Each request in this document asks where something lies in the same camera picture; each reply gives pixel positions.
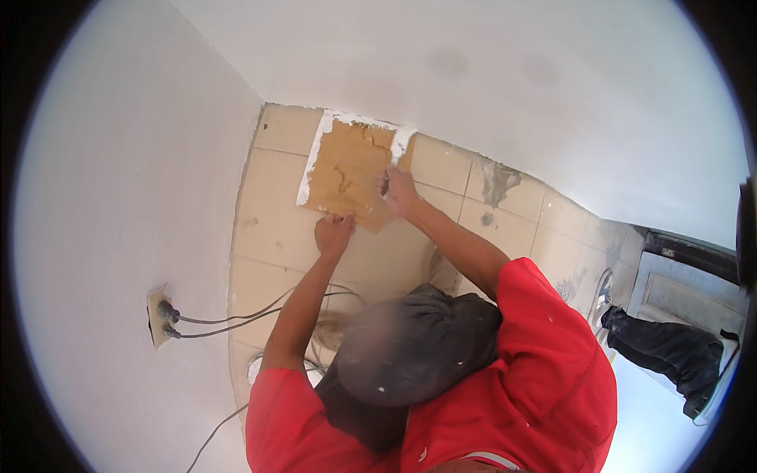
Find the power cord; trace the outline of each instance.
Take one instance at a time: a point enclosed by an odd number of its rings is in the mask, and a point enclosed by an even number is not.
[[[327,294],[324,294],[323,297],[336,296],[336,295],[339,295],[339,294],[352,294],[352,295],[354,295],[356,297],[360,297],[360,295],[357,292],[354,292],[354,291],[329,292]],[[244,322],[236,324],[236,325],[230,325],[229,327],[220,328],[218,330],[209,331],[209,332],[202,333],[202,334],[187,334],[187,335],[184,335],[183,333],[177,331],[175,328],[171,327],[170,325],[167,325],[166,327],[164,327],[163,332],[164,332],[164,334],[168,335],[169,337],[173,337],[173,338],[202,338],[202,337],[210,337],[211,335],[222,334],[224,332],[227,332],[227,331],[230,331],[230,330],[234,330],[235,328],[242,327],[243,325],[247,325],[250,322],[254,322],[254,321],[260,319],[261,317],[264,317],[264,316],[267,316],[267,315],[272,314],[274,312],[280,311],[282,309],[282,307],[277,307],[275,309],[268,310],[267,312],[263,312],[263,310],[269,309],[273,304],[275,304],[276,302],[278,302],[279,300],[281,300],[281,298],[284,297],[285,295],[286,295],[286,293],[284,293],[278,299],[274,300],[265,309],[259,310],[258,312],[255,312],[255,313],[252,313],[249,316],[236,316],[236,317],[229,317],[228,319],[226,319],[226,320],[245,319]],[[213,323],[226,322],[226,320],[213,321]]]
[[[343,285],[340,285],[340,284],[329,284],[329,286],[331,286],[333,288],[344,289],[346,292],[335,292],[335,293],[331,293],[331,294],[326,294],[323,297],[331,296],[331,295],[335,295],[335,294],[353,294],[358,299],[360,299],[360,302],[363,303],[363,305],[365,305],[365,301],[360,296],[360,294],[358,294],[357,292],[355,292],[352,289],[348,288],[347,286],[343,286]],[[252,314],[250,314],[248,316],[234,316],[234,317],[227,317],[225,319],[220,319],[220,320],[202,320],[202,319],[193,319],[191,317],[184,317],[183,315],[179,314],[178,310],[176,310],[176,312],[173,315],[175,316],[175,318],[177,320],[183,320],[184,322],[191,322],[191,323],[195,323],[195,324],[205,324],[205,325],[220,324],[220,323],[228,322],[229,320],[236,320],[236,319],[251,319],[252,317],[260,315],[261,313],[263,313],[263,312],[267,311],[268,309],[270,309],[271,307],[275,306],[277,302],[279,302],[281,299],[283,299],[285,295],[287,295],[290,292],[292,292],[294,290],[294,288],[296,288],[296,287],[297,286],[290,287],[289,289],[286,290],[286,292],[284,292],[284,294],[280,295],[272,303],[268,304],[263,309],[260,309],[257,312],[252,313]]]
[[[237,409],[236,411],[234,411],[234,413],[231,414],[229,417],[223,419],[221,421],[221,423],[218,424],[216,426],[216,428],[213,429],[213,432],[210,433],[210,436],[207,438],[207,440],[205,441],[205,443],[202,444],[202,447],[200,447],[200,449],[198,450],[197,455],[195,455],[194,462],[192,462],[192,464],[189,466],[189,468],[187,469],[186,473],[189,473],[195,467],[195,465],[197,464],[197,461],[200,459],[200,454],[202,453],[203,450],[205,450],[205,447],[207,447],[207,445],[213,439],[213,436],[216,434],[216,432],[218,432],[218,429],[221,428],[221,425],[224,425],[225,423],[227,423],[228,421],[230,421],[231,419],[233,419],[240,412],[242,412],[243,410],[247,409],[247,406],[249,406],[249,405],[250,405],[250,403],[247,403],[247,404],[243,405],[242,407],[240,407],[239,409]]]
[[[324,294],[323,297],[335,296],[335,295],[338,295],[338,294],[352,294],[353,296],[357,297],[358,300],[360,300],[360,302],[361,302],[362,305],[366,304],[365,300],[360,296],[360,294],[358,294],[357,292],[353,291],[352,289],[349,289],[346,286],[339,285],[339,284],[329,284],[329,286],[332,286],[332,287],[335,287],[335,288],[341,288],[341,289],[344,289],[344,291],[329,292],[327,294]],[[201,338],[201,337],[210,337],[211,335],[221,334],[223,332],[226,332],[226,331],[229,331],[229,330],[233,330],[234,328],[242,327],[243,325],[247,325],[250,322],[254,322],[255,320],[258,320],[258,319],[260,319],[262,317],[265,317],[265,316],[267,316],[269,314],[272,314],[274,312],[280,311],[282,309],[282,307],[277,307],[276,309],[273,309],[273,310],[269,310],[269,309],[271,307],[273,307],[274,305],[276,305],[276,303],[279,302],[285,295],[287,295],[290,292],[292,292],[295,287],[297,287],[297,286],[289,288],[284,294],[280,295],[272,303],[268,304],[263,309],[258,310],[255,313],[252,313],[252,314],[250,314],[248,316],[234,316],[234,317],[228,317],[226,319],[221,319],[221,320],[200,320],[200,319],[192,319],[190,317],[184,317],[184,316],[182,316],[182,315],[179,314],[178,310],[173,309],[173,307],[170,306],[169,303],[167,303],[166,301],[163,301],[163,302],[165,302],[165,304],[162,307],[159,307],[159,310],[162,313],[165,313],[167,315],[167,317],[170,317],[170,319],[173,320],[173,323],[176,323],[178,320],[183,320],[184,322],[210,325],[210,324],[219,324],[219,323],[223,323],[223,322],[228,322],[229,320],[246,319],[244,322],[242,322],[240,324],[231,325],[229,327],[221,328],[220,330],[209,331],[209,332],[203,333],[203,334],[190,334],[190,335],[183,335],[183,334],[179,333],[176,329],[174,329],[173,327],[171,327],[170,325],[167,324],[167,326],[164,327],[164,333],[166,335],[169,335],[170,337],[173,337],[173,338]],[[316,354],[316,359],[317,359],[317,362],[318,362],[319,365],[317,367],[315,367],[315,368],[308,368],[305,371],[309,372],[309,371],[313,371],[313,370],[319,370],[321,372],[324,372],[324,374],[325,374],[326,368],[322,365],[321,360],[318,357],[317,352],[315,351],[315,347],[313,347],[313,353]],[[237,409],[236,411],[234,411],[234,413],[231,414],[229,417],[223,419],[216,426],[216,428],[213,429],[213,432],[210,433],[210,436],[207,438],[207,440],[205,440],[205,443],[203,443],[202,447],[200,447],[200,449],[197,451],[197,455],[195,456],[195,460],[189,466],[189,468],[187,469],[186,473],[189,473],[195,467],[195,465],[197,464],[197,461],[200,459],[200,455],[202,454],[202,451],[205,450],[205,447],[207,447],[207,445],[213,439],[213,437],[215,436],[216,432],[218,432],[218,429],[220,429],[221,426],[224,425],[225,423],[227,423],[229,420],[231,420],[235,416],[237,416],[240,412],[242,412],[243,410],[247,409],[247,407],[249,405],[250,405],[250,403],[246,403],[245,405],[243,405],[242,407],[240,407],[239,409]]]

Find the hand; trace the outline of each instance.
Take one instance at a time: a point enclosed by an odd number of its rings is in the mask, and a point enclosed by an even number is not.
[[[355,233],[355,212],[347,212],[342,218],[336,213],[330,213],[316,223],[316,246],[324,257],[339,260],[350,235]]]
[[[413,175],[409,171],[403,171],[390,164],[386,169],[386,174],[378,178],[376,190],[379,195],[385,187],[387,175],[389,176],[389,190],[386,192],[384,200],[386,200],[386,204],[394,215],[405,218],[410,208],[420,200],[416,192]]]

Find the outlet cover plate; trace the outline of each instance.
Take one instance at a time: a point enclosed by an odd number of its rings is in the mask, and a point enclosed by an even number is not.
[[[168,324],[173,327],[173,324],[162,320],[157,313],[157,305],[162,300],[167,300],[168,303],[171,303],[168,293],[168,285],[165,285],[147,294],[148,327],[150,328],[152,344],[155,346],[155,349],[171,339],[171,337],[163,333],[163,326]]]

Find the man's left hand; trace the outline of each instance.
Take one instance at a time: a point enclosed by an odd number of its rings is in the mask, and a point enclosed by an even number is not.
[[[339,260],[355,233],[355,213],[343,217],[330,213],[316,223],[316,245],[324,257]]]

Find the floor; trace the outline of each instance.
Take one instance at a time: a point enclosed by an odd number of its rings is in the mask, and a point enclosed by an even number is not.
[[[322,111],[267,104],[236,208],[229,315],[255,312],[295,286],[316,260],[313,227],[321,213],[294,205]],[[615,273],[613,300],[626,307],[643,238],[629,225],[602,220],[542,182],[479,154],[419,135],[411,171],[418,193],[509,257],[530,257],[563,299],[584,317],[603,271]],[[368,301],[396,297],[421,282],[428,239],[404,221],[378,235],[358,227],[333,282]],[[458,294],[480,292],[463,279]],[[324,308],[353,313],[349,295]],[[248,401],[247,364],[262,352],[276,314],[229,332],[229,364],[238,407]],[[334,353],[308,350],[329,364]],[[244,428],[244,411],[241,414]]]

